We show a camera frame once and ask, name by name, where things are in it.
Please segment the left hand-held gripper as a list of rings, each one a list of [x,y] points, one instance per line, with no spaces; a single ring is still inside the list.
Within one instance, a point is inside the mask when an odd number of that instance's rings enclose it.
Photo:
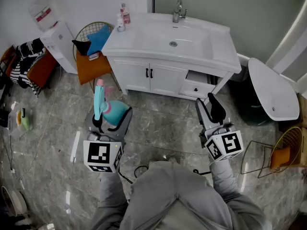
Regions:
[[[115,128],[108,128],[108,133],[101,129],[103,116],[92,123],[97,131],[88,131],[87,139],[83,141],[83,161],[85,166],[95,173],[117,173],[120,159],[124,153],[125,135],[132,118],[132,108],[129,107]]]

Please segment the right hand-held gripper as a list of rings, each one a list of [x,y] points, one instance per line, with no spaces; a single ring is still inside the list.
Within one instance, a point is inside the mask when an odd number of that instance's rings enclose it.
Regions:
[[[208,98],[211,103],[210,114],[200,98],[197,98],[195,103],[199,122],[204,128],[199,135],[201,147],[209,152],[213,162],[228,160],[244,151],[241,132],[236,129],[234,123],[215,127],[214,123],[223,123],[226,110],[211,92],[208,93]]]

